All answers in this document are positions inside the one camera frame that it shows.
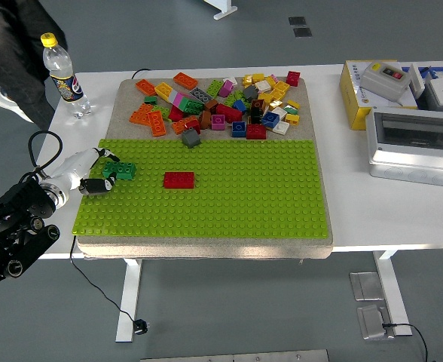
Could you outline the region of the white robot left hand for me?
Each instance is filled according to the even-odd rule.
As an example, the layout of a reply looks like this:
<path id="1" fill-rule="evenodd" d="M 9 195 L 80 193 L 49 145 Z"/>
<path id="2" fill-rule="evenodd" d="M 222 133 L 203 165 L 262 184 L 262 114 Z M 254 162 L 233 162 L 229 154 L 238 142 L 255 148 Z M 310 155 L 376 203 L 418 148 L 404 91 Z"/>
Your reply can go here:
<path id="1" fill-rule="evenodd" d="M 120 161 L 120 158 L 108 149 L 90 148 L 77 152 L 66 158 L 51 176 L 41 183 L 41 187 L 66 201 L 73 189 L 78 189 L 83 195 L 102 195 L 109 192 L 116 182 L 115 173 L 110 173 L 105 179 L 84 178 L 100 157 Z"/>

